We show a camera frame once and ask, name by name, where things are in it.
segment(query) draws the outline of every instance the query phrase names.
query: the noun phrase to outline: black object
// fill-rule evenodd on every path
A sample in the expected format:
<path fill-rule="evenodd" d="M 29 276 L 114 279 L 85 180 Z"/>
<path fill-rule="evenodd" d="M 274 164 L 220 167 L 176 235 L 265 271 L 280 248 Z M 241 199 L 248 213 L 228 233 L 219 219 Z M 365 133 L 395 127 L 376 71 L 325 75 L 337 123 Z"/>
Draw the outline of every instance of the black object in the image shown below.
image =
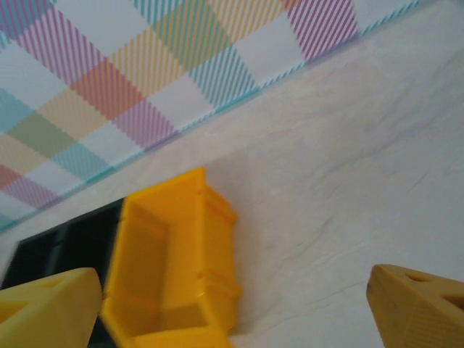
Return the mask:
<path fill-rule="evenodd" d="M 81 267 L 95 268 L 103 288 L 122 205 L 123 199 L 120 199 L 22 240 L 1 288 Z M 88 347 L 116 347 L 100 318 L 96 319 Z"/>

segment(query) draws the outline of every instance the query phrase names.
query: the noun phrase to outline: marble countertop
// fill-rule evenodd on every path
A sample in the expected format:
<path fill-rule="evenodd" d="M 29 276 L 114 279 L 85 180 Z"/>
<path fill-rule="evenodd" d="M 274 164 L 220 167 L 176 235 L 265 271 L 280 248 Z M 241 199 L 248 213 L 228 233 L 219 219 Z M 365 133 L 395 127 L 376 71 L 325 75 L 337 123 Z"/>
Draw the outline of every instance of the marble countertop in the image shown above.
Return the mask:
<path fill-rule="evenodd" d="M 193 167 L 236 208 L 240 347 L 382 347 L 371 267 L 464 280 L 464 3 L 436 1 L 0 235 Z"/>

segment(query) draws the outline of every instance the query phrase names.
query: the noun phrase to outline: plaid fabric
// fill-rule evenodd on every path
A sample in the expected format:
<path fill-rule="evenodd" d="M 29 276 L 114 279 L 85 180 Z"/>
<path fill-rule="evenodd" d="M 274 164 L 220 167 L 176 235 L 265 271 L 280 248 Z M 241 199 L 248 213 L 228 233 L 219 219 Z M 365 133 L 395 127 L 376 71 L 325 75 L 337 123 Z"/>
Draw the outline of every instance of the plaid fabric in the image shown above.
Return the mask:
<path fill-rule="evenodd" d="M 418 3 L 0 0 L 0 229 Z"/>

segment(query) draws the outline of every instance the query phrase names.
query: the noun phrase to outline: yellow plastic piece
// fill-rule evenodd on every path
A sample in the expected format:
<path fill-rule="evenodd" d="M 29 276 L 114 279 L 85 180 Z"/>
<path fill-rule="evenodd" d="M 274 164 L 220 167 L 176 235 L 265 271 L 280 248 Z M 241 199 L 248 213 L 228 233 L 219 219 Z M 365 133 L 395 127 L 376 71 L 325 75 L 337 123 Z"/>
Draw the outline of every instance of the yellow plastic piece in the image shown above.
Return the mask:
<path fill-rule="evenodd" d="M 464 347 L 464 283 L 376 265 L 367 295 L 386 348 Z"/>
<path fill-rule="evenodd" d="M 87 347 L 102 305 L 93 268 L 0 291 L 0 348 Z"/>
<path fill-rule="evenodd" d="M 231 347 L 236 215 L 204 168 L 128 196 L 101 312 L 121 347 Z"/>

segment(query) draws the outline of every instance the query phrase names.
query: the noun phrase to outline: white square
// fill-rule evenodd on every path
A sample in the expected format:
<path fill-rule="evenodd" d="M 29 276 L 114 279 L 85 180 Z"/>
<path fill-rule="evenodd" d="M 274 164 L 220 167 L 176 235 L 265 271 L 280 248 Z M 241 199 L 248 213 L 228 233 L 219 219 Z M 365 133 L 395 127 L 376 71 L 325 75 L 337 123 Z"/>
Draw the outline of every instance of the white square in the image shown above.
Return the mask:
<path fill-rule="evenodd" d="M 79 142 L 111 165 L 117 165 L 142 151 L 135 141 L 111 123 L 103 125 Z"/>
<path fill-rule="evenodd" d="M 79 178 L 52 161 L 44 162 L 25 177 L 42 185 L 57 196 L 66 194 L 82 184 Z"/>
<path fill-rule="evenodd" d="M 37 109 L 67 86 L 12 41 L 0 54 L 0 88 Z"/>
<path fill-rule="evenodd" d="M 234 45 L 258 85 L 305 61 L 283 14 Z"/>
<path fill-rule="evenodd" d="M 0 213 L 10 220 L 17 220 L 36 211 L 35 207 L 22 203 L 14 197 L 0 192 Z"/>
<path fill-rule="evenodd" d="M 55 7 L 105 56 L 149 26 L 127 0 L 59 0 Z"/>
<path fill-rule="evenodd" d="M 415 2 L 411 0 L 352 0 L 356 13 L 357 27 L 362 32 L 369 25 Z"/>
<path fill-rule="evenodd" d="M 149 96 L 148 101 L 176 129 L 212 111 L 212 105 L 187 74 Z"/>

